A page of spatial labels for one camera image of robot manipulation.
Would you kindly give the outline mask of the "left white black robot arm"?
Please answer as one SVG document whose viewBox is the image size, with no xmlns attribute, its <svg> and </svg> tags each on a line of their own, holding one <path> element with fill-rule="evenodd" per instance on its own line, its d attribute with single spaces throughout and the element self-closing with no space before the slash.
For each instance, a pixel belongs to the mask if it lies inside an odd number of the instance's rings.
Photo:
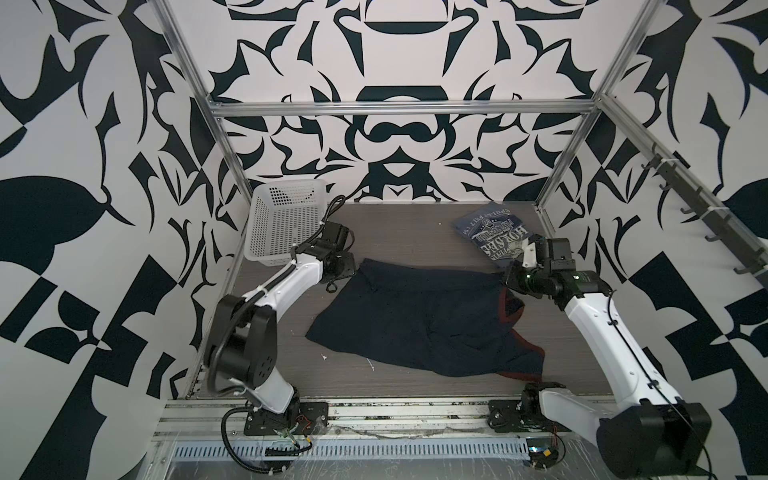
<svg viewBox="0 0 768 480">
<path fill-rule="evenodd" d="M 241 395 L 274 414 L 289 409 L 295 389 L 277 369 L 278 323 L 312 287 L 333 287 L 354 274 L 354 240 L 348 227 L 325 222 L 290 248 L 287 264 L 266 283 L 219 301 L 203 357 L 210 394 Z"/>
</svg>

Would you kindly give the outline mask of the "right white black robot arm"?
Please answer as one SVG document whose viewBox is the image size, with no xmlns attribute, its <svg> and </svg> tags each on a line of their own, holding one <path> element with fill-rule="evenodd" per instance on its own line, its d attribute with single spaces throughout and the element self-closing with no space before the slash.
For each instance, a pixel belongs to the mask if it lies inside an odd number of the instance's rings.
<svg viewBox="0 0 768 480">
<path fill-rule="evenodd" d="M 565 238 L 536 236 L 506 269 L 505 285 L 547 297 L 582 335 L 605 375 L 614 409 L 583 399 L 556 382 L 530 383 L 517 406 L 521 424 L 560 425 L 594 445 L 618 478 L 693 475 L 709 453 L 712 421 L 686 402 L 642 351 L 621 318 L 613 289 L 594 271 L 580 270 Z"/>
</svg>

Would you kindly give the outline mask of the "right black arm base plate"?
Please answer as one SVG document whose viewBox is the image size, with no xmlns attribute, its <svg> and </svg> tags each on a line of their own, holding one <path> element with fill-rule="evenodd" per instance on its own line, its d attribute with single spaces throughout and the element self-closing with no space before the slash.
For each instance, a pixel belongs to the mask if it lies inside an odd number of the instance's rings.
<svg viewBox="0 0 768 480">
<path fill-rule="evenodd" d="M 521 400 L 490 400 L 486 423 L 496 433 L 541 430 L 541 421 Z"/>
</svg>

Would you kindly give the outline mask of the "blue-grey tank top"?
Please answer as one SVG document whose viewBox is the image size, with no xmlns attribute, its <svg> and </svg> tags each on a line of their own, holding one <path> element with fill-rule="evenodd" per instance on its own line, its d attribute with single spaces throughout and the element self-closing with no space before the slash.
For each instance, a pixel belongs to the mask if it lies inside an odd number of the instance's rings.
<svg viewBox="0 0 768 480">
<path fill-rule="evenodd" d="M 455 231 L 499 268 L 521 261 L 535 233 L 506 204 L 490 203 L 453 222 Z"/>
</svg>

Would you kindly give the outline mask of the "white plastic laundry basket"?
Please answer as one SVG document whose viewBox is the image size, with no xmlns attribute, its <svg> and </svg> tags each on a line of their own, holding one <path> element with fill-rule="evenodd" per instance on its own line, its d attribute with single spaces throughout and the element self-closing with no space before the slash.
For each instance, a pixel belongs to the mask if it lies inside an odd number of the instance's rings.
<svg viewBox="0 0 768 480">
<path fill-rule="evenodd" d="M 258 186 L 250 206 L 244 257 L 266 267 L 285 265 L 291 247 L 318 229 L 327 205 L 323 180 L 279 180 Z"/>
</svg>

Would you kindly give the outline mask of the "dark navy tank top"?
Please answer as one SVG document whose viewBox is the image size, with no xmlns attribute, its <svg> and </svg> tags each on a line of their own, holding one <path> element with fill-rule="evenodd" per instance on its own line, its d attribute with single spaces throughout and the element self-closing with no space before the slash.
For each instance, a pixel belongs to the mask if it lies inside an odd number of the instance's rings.
<svg viewBox="0 0 768 480">
<path fill-rule="evenodd" d="M 514 329 L 525 309 L 499 273 L 364 260 L 314 320 L 327 349 L 447 377 L 542 377 L 545 352 Z"/>
</svg>

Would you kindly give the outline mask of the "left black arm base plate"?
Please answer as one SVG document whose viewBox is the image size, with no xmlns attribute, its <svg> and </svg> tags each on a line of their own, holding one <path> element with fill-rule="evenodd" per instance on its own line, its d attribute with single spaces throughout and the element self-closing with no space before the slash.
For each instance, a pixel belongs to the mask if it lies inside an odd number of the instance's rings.
<svg viewBox="0 0 768 480">
<path fill-rule="evenodd" d="M 248 413 L 244 425 L 246 436 L 277 435 L 288 431 L 294 435 L 309 435 L 328 425 L 329 404 L 294 400 L 284 413 L 266 409 L 253 409 Z"/>
</svg>

